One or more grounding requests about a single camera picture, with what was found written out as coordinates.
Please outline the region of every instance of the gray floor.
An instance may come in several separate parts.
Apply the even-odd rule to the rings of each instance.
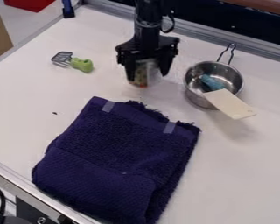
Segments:
[[[14,46],[53,21],[61,15],[61,11],[61,0],[56,0],[38,13],[7,6],[4,0],[0,0],[0,15]]]

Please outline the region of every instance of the white tag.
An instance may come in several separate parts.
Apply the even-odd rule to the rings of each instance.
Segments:
[[[217,109],[227,116],[238,120],[256,115],[256,112],[245,102],[225,88],[203,94]]]

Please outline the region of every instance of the pot handle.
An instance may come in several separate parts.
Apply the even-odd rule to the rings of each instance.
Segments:
[[[227,49],[226,49],[224,52],[221,53],[221,55],[220,55],[219,58],[217,59],[217,62],[219,62],[219,61],[221,60],[223,54],[224,54],[225,52],[227,52],[227,51],[229,50],[229,48],[231,49],[231,52],[230,52],[231,55],[230,55],[230,58],[229,58],[229,61],[228,61],[227,64],[230,65],[231,61],[232,61],[233,58],[234,58],[234,50],[235,50],[235,48],[236,48],[236,44],[233,44],[233,43],[229,44],[229,45],[227,46]]]

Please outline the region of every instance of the small container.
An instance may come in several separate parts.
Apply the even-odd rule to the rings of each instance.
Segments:
[[[217,109],[207,98],[203,95],[205,92],[211,90],[200,80],[203,74],[210,75],[213,79],[223,83],[224,88],[238,95],[243,88],[244,80],[242,75],[234,67],[230,66],[234,57],[235,44],[229,44],[227,49],[221,53],[217,61],[200,62],[189,68],[185,75],[184,83],[186,87],[186,95],[196,105],[205,109]],[[231,50],[231,57],[227,64],[220,62],[223,54]]]
[[[142,59],[136,62],[135,79],[129,83],[140,88],[147,88],[160,82],[161,78],[162,74],[156,60]]]

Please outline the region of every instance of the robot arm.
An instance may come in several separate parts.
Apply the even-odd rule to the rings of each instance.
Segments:
[[[116,47],[117,62],[125,66],[129,81],[134,81],[139,61],[154,60],[163,76],[169,73],[178,54],[179,38],[163,37],[160,32],[168,33],[174,28],[173,1],[136,0],[135,35],[130,41]],[[166,31],[162,29],[163,16],[168,16],[172,21],[172,27]]]

